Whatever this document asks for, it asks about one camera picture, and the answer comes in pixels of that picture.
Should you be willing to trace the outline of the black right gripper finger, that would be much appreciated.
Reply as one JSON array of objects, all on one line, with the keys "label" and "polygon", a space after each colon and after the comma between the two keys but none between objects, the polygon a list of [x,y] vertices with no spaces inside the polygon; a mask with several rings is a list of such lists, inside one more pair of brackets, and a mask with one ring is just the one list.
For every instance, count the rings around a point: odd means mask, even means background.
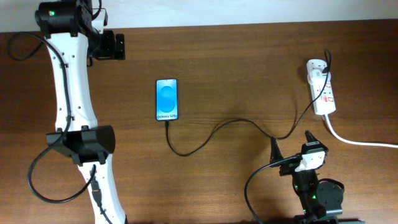
[{"label": "black right gripper finger", "polygon": [[309,130],[305,131],[305,137],[307,139],[307,143],[303,145],[303,153],[311,154],[315,152],[324,152],[328,153],[328,148],[321,143]]},{"label": "black right gripper finger", "polygon": [[270,140],[271,140],[270,164],[271,167],[277,167],[277,162],[283,160],[284,158],[280,152],[276,138],[271,137]]}]

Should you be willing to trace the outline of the blue Galaxy smartphone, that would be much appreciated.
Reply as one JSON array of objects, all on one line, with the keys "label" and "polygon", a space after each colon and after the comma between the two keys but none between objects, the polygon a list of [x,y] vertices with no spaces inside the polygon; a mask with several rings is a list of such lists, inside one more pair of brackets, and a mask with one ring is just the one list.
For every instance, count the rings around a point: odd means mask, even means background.
[{"label": "blue Galaxy smartphone", "polygon": [[156,81],[156,120],[178,119],[178,82],[176,79]]}]

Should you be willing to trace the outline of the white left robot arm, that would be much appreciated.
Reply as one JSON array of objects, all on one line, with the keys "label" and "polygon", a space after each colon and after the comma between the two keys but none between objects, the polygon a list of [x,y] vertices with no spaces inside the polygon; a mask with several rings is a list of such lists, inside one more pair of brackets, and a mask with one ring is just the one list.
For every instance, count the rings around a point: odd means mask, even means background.
[{"label": "white left robot arm", "polygon": [[91,103],[88,67],[93,59],[124,60],[124,34],[106,30],[105,9],[91,1],[42,2],[35,20],[52,61],[57,117],[49,149],[72,160],[85,180],[95,223],[127,223],[113,177],[114,129],[100,126]]}]

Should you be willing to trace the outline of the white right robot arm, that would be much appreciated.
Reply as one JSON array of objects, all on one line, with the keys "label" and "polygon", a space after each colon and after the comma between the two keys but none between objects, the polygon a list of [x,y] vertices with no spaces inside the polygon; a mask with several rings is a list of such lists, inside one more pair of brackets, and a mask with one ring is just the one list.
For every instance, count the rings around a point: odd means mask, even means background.
[{"label": "white right robot arm", "polygon": [[292,177],[292,187],[303,208],[302,215],[294,216],[294,223],[338,223],[345,187],[337,180],[318,178],[317,170],[325,164],[328,148],[310,131],[305,137],[301,151],[290,158],[282,157],[276,138],[272,138],[271,166],[279,168],[279,175]]}]

